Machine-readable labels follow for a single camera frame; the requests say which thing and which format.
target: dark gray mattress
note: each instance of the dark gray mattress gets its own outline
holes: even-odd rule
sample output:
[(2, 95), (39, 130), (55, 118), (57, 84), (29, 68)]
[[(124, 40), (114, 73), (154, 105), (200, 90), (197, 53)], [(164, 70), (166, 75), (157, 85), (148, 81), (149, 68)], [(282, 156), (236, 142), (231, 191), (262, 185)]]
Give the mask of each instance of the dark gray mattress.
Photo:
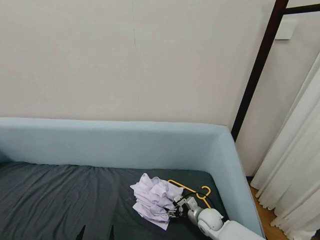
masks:
[(227, 216), (212, 177), (203, 171), (2, 163), (0, 239), (75, 240), (84, 225), (83, 240), (208, 239), (188, 219), (172, 220), (164, 231), (132, 209), (136, 199), (130, 185), (143, 173), (199, 192), (209, 186), (215, 208)]

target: light purple fabric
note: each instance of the light purple fabric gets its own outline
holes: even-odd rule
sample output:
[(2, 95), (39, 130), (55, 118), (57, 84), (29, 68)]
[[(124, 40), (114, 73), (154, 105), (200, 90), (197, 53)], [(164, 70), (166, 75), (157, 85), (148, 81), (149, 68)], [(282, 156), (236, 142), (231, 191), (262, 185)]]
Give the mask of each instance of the light purple fabric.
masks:
[(164, 208), (174, 209), (174, 198), (181, 195), (184, 189), (158, 177), (150, 179), (146, 173), (130, 187), (136, 197), (133, 209), (144, 219), (167, 230), (169, 216)]

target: white curtain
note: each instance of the white curtain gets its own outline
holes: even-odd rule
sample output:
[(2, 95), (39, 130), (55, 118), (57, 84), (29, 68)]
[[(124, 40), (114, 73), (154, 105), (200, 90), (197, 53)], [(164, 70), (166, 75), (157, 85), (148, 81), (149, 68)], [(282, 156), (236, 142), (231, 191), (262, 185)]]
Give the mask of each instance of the white curtain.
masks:
[(310, 240), (320, 229), (320, 55), (251, 186), (288, 239)]

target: black cable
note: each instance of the black cable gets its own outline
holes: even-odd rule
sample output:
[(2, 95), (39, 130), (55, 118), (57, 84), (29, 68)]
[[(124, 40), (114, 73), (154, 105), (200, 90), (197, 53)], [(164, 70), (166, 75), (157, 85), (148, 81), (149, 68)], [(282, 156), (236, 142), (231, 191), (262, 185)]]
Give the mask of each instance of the black cable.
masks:
[(180, 201), (182, 201), (183, 199), (186, 199), (188, 196), (193, 195), (193, 194), (200, 194), (200, 195), (206, 197), (207, 199), (209, 199), (209, 202), (211, 203), (211, 207), (212, 207), (213, 209), (216, 208), (216, 206), (214, 205), (214, 202), (210, 199), (210, 197), (208, 197), (207, 195), (205, 195), (205, 194), (202, 193), (202, 192), (197, 192), (197, 191), (196, 191), (196, 192), (190, 192), (190, 193), (186, 194), (185, 196), (182, 196), (182, 198), (181, 198), (180, 200), (178, 200), (178, 201), (176, 202), (176, 204), (179, 203)]

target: white wall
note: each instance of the white wall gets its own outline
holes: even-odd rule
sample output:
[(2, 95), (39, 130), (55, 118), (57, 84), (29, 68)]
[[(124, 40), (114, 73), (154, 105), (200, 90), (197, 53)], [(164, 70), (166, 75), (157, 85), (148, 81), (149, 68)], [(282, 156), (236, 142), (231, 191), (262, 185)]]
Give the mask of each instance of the white wall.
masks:
[(0, 116), (232, 126), (273, 0), (0, 0)]
[[(318, 3), (291, 0), (288, 7)], [(320, 51), (320, 12), (289, 18), (298, 20), (292, 39), (274, 42), (236, 141), (247, 176), (263, 161)]]

